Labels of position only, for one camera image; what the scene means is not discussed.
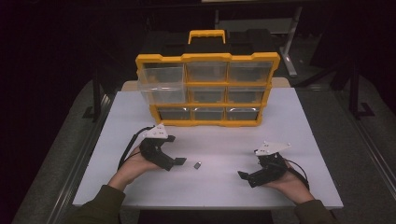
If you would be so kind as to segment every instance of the person's left hand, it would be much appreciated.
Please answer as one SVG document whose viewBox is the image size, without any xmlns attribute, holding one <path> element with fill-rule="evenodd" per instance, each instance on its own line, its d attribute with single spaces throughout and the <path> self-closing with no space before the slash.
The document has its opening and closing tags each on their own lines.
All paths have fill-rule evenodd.
<svg viewBox="0 0 396 224">
<path fill-rule="evenodd" d="M 140 148 L 136 147 L 121 168 L 110 179 L 108 185 L 124 191 L 127 185 L 131 184 L 146 171 L 159 168 L 159 166 L 151 161 L 147 161 L 140 153 Z"/>
</svg>

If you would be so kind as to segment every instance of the yellow handle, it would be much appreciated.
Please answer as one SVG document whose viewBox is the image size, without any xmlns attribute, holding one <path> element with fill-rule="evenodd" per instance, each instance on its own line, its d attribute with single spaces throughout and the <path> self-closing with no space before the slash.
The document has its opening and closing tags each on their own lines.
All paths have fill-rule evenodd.
<svg viewBox="0 0 396 224">
<path fill-rule="evenodd" d="M 210 37 L 210 36 L 221 36 L 223 44 L 225 44 L 225 33 L 224 30 L 195 30 L 190 31 L 189 44 L 193 37 Z"/>
</svg>

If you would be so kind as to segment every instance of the black cable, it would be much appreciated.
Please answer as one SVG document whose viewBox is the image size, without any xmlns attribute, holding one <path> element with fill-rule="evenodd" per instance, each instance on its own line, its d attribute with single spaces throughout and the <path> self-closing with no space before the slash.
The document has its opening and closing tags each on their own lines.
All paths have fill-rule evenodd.
<svg viewBox="0 0 396 224">
<path fill-rule="evenodd" d="M 119 170 L 121 168 L 121 166 L 125 163 L 125 158 L 128 155 L 129 151 L 131 150 L 131 147 L 134 145 L 134 142 L 137 139 L 137 136 L 139 136 L 139 134 L 141 134 L 143 131 L 147 131 L 152 129 L 153 127 L 146 127 L 141 129 L 139 132 L 137 132 L 136 134 L 134 134 L 134 136 L 132 137 L 131 141 L 129 142 L 128 146 L 125 148 L 125 151 L 123 152 L 121 158 L 120 158 L 120 162 L 119 162 L 119 167 L 117 168 L 117 170 Z"/>
<path fill-rule="evenodd" d="M 306 176 L 306 173 L 305 173 L 303 167 L 301 167 L 299 164 L 297 164 L 297 163 L 294 162 L 294 161 L 290 161 L 290 160 L 286 160 L 286 159 L 285 159 L 285 161 L 291 162 L 291 163 L 293 163 L 294 165 L 298 166 L 298 167 L 300 168 L 300 170 L 303 171 L 304 176 L 305 176 L 305 180 L 308 181 L 308 177 Z"/>
<path fill-rule="evenodd" d="M 128 153 L 129 153 L 129 151 L 131 150 L 131 147 L 134 145 L 134 142 L 136 141 L 136 139 L 137 139 L 137 137 L 139 136 L 139 134 L 141 134 L 143 131 L 148 131 L 148 130 L 150 130 L 150 129 L 152 129 L 152 128 L 154 128 L 154 127 L 146 127 L 146 128 L 143 128 L 143 129 L 141 129 L 139 132 L 137 132 L 136 134 L 134 134 L 134 136 L 132 136 L 131 141 L 129 142 L 128 146 L 125 148 L 125 151 L 123 152 L 123 154 L 122 154 L 122 156 L 121 156 L 121 158 L 120 158 L 119 167 L 117 168 L 117 170 L 119 170 L 119 169 L 121 168 L 121 166 L 122 166 L 128 159 L 132 158 L 132 156 L 135 156 L 136 154 L 140 153 L 140 151 L 139 151 L 139 152 L 136 152 L 136 153 L 132 154 L 131 156 L 129 156 L 127 159 L 125 159 L 126 156 L 127 156 Z M 120 213 L 119 213 L 119 223 L 120 223 L 120 224 L 122 223 L 122 222 L 121 222 Z"/>
</svg>

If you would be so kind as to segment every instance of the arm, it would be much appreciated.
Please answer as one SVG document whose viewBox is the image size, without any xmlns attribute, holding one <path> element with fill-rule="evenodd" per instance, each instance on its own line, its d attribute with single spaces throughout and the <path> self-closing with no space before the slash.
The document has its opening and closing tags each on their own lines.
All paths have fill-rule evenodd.
<svg viewBox="0 0 396 224">
<path fill-rule="evenodd" d="M 287 171 L 278 180 L 264 185 L 265 187 L 277 189 L 296 204 L 294 213 L 302 224 L 336 224 L 331 213 L 324 207 L 320 200 L 309 192 L 303 182 Z"/>
<path fill-rule="evenodd" d="M 146 161 L 139 152 L 139 147 L 136 147 L 130 154 L 134 156 L 127 159 L 107 185 L 101 187 L 96 197 L 83 204 L 66 223 L 119 223 L 118 214 L 125 198 L 123 191 L 126 186 L 146 171 L 159 168 L 154 163 Z"/>
</svg>

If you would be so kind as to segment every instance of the white tag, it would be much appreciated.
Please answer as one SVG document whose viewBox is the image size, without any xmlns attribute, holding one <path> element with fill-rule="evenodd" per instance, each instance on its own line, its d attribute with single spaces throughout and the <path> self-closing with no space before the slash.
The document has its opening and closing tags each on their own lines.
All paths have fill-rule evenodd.
<svg viewBox="0 0 396 224">
<path fill-rule="evenodd" d="M 268 156 L 289 147 L 291 147 L 290 143 L 274 143 L 274 142 L 264 141 L 264 143 L 262 143 L 260 148 L 255 152 L 256 152 L 256 156 Z"/>
<path fill-rule="evenodd" d="M 168 133 L 165 130 L 165 126 L 163 124 L 159 124 L 155 126 L 154 128 L 146 131 L 143 133 L 143 136 L 145 138 L 161 138 L 161 139 L 166 139 L 168 138 Z"/>
</svg>

